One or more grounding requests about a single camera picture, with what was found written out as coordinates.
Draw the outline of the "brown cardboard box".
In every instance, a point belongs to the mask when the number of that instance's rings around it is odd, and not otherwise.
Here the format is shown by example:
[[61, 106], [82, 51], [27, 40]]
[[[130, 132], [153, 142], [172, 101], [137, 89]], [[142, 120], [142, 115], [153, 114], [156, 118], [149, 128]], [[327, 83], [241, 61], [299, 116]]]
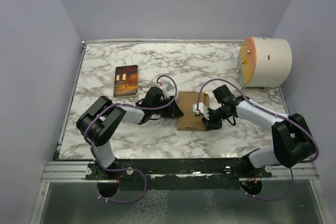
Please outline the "brown cardboard box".
[[198, 92], [179, 91], [177, 105], [184, 115], [177, 119], [178, 131], [205, 131], [202, 117], [196, 116], [193, 112], [193, 105], [197, 103], [198, 95]]

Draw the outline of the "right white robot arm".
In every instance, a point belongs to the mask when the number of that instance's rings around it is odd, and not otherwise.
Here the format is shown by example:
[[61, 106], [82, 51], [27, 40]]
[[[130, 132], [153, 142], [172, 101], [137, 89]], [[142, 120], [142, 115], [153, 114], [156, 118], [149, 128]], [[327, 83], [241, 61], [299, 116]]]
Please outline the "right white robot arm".
[[304, 117], [276, 113], [254, 103], [241, 94], [234, 96], [227, 85], [213, 91], [220, 107], [213, 110], [204, 103], [193, 105], [195, 115], [202, 116], [202, 123], [207, 130], [222, 128], [222, 122], [236, 124], [236, 119], [247, 120], [270, 133], [272, 145], [256, 149], [242, 157], [241, 171], [246, 177], [254, 177], [260, 168], [282, 165], [291, 168], [317, 154], [317, 147]]

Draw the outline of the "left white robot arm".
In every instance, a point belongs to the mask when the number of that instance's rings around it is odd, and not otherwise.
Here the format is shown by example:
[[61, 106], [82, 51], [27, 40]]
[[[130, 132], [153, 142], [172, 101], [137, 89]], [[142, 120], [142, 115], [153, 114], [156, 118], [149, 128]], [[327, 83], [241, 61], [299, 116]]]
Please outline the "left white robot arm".
[[110, 179], [116, 172], [114, 163], [117, 158], [109, 141], [120, 123], [141, 125], [152, 120], [154, 115], [168, 119], [179, 119], [184, 115], [175, 96], [168, 94], [169, 90], [150, 87], [145, 97], [135, 105], [113, 103], [101, 96], [79, 117], [76, 128], [89, 144], [102, 178]]

